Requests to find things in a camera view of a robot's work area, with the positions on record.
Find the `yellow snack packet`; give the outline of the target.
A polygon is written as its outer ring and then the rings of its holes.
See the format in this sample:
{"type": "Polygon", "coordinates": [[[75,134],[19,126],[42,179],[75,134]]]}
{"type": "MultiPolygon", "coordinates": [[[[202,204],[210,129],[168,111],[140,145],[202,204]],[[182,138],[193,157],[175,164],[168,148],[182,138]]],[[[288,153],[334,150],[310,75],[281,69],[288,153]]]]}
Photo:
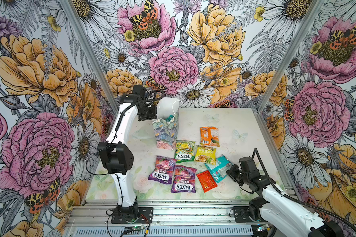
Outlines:
{"type": "Polygon", "coordinates": [[[197,146],[194,160],[196,162],[216,164],[216,148],[208,146],[197,146]]]}

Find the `teal white snack packet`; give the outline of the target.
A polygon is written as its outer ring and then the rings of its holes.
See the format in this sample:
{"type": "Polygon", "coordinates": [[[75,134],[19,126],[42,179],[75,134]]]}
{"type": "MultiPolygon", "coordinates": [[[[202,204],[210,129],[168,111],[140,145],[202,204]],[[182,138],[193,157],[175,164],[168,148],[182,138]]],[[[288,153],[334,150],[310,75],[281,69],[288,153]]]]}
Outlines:
{"type": "Polygon", "coordinates": [[[215,182],[220,183],[227,177],[227,171],[232,168],[233,164],[225,156],[216,158],[215,162],[215,165],[206,163],[205,166],[215,182]]]}

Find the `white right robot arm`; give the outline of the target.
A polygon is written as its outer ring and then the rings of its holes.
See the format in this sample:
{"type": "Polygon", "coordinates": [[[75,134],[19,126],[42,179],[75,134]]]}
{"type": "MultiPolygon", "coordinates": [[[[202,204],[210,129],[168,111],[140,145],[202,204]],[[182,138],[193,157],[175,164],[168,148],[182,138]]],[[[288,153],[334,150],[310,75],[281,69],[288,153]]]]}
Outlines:
{"type": "Polygon", "coordinates": [[[298,201],[285,197],[285,192],[266,174],[260,174],[251,157],[239,159],[240,165],[227,170],[228,177],[239,187],[248,185],[258,196],[249,207],[232,209],[237,223],[268,222],[288,237],[343,237],[342,228],[334,221],[326,221],[310,212],[298,201]]]}

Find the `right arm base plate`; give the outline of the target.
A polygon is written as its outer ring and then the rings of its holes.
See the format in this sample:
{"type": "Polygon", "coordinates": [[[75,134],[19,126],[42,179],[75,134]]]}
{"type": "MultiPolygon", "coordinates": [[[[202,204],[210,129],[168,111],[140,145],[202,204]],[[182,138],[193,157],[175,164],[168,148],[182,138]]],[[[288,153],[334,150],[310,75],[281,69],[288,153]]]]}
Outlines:
{"type": "Polygon", "coordinates": [[[268,223],[268,221],[262,217],[260,210],[253,206],[235,206],[230,210],[228,215],[233,218],[236,223],[268,223]]]}

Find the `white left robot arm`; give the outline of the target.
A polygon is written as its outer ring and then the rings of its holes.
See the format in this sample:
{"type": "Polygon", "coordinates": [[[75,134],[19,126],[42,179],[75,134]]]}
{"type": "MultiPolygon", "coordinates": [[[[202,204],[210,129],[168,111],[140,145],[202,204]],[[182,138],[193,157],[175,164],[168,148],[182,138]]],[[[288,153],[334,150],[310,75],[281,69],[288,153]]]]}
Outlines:
{"type": "Polygon", "coordinates": [[[165,96],[160,90],[146,91],[143,86],[135,86],[132,93],[120,97],[120,106],[112,130],[107,139],[98,144],[98,155],[102,166],[114,179],[118,194],[116,209],[127,211],[137,209],[136,195],[128,172],[134,163],[134,155],[127,145],[131,127],[135,119],[138,121],[157,118],[154,104],[165,96]]]}

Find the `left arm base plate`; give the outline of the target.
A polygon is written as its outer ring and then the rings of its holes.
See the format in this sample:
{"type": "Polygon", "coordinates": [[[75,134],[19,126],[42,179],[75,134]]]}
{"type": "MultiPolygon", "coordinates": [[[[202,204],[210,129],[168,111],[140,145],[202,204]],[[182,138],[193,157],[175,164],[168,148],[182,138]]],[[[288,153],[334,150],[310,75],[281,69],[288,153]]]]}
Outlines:
{"type": "Polygon", "coordinates": [[[151,224],[153,207],[116,207],[110,215],[111,224],[151,224]]]}

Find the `floral paper gift bag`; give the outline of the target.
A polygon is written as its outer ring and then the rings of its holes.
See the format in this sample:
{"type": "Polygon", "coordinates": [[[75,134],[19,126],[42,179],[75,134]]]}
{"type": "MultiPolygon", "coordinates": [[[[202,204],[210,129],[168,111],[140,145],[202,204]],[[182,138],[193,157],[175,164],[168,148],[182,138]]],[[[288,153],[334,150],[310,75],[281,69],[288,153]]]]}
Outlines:
{"type": "Polygon", "coordinates": [[[156,138],[157,148],[174,150],[179,129],[180,100],[164,97],[157,104],[157,118],[152,120],[152,126],[156,138]],[[171,121],[165,119],[174,115],[171,121]]]}

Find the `teal pink candy packet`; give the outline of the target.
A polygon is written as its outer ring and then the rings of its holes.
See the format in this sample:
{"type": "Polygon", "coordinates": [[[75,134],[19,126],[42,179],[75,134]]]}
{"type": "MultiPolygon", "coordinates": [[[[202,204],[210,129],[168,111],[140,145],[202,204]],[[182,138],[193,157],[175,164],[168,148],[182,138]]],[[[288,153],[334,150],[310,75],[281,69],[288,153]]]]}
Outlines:
{"type": "Polygon", "coordinates": [[[174,118],[174,115],[169,115],[165,120],[166,121],[171,121],[174,118]]]}

